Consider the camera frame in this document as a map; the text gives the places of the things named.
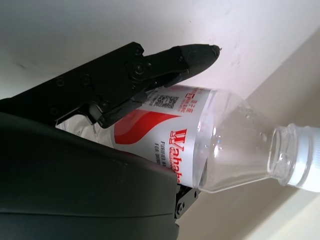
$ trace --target white wall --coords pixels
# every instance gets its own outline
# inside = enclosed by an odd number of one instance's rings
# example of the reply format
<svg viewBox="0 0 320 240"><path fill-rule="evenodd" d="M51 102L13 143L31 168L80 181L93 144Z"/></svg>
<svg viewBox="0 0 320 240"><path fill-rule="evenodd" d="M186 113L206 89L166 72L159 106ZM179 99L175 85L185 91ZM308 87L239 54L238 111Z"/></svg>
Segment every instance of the white wall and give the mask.
<svg viewBox="0 0 320 240"><path fill-rule="evenodd" d="M132 41L146 55L176 45L217 44L219 60L184 84L247 98L263 83L249 98L255 107L280 123L317 124L316 111L307 107L318 104L306 96L315 96L319 83L319 12L318 0L2 0L0 99ZM307 226L297 223L300 217L319 219L302 211L319 206L318 198L297 194L272 180L202 193L178 221L179 239L317 239L312 234L319 225L304 234Z"/></svg>
<svg viewBox="0 0 320 240"><path fill-rule="evenodd" d="M247 97L320 26L318 0L3 0L0 98L136 41L146 54L217 44L189 85Z"/></svg>
<svg viewBox="0 0 320 240"><path fill-rule="evenodd" d="M320 30L248 98L280 125L320 128ZM317 240L320 195L265 180L202 193L178 221L179 240Z"/></svg>

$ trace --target red and white label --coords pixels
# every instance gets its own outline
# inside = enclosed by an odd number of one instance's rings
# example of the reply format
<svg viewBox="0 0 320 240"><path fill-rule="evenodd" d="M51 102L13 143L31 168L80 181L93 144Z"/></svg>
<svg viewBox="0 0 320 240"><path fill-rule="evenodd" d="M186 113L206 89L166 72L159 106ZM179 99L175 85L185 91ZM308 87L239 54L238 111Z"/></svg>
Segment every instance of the red and white label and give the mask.
<svg viewBox="0 0 320 240"><path fill-rule="evenodd" d="M156 89L111 127L113 147L171 168L178 183L193 187L195 139L209 93L181 85Z"/></svg>

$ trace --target clear plastic bottle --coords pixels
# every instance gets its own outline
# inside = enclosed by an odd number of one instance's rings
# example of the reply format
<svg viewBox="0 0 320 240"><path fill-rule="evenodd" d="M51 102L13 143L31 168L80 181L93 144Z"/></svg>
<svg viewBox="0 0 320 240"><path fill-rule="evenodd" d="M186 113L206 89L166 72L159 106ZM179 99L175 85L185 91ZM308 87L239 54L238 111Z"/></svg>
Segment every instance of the clear plastic bottle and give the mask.
<svg viewBox="0 0 320 240"><path fill-rule="evenodd" d="M58 128L114 147L112 131L76 116ZM320 129L273 124L236 94L211 90L200 115L190 187L215 193L273 178L320 192Z"/></svg>

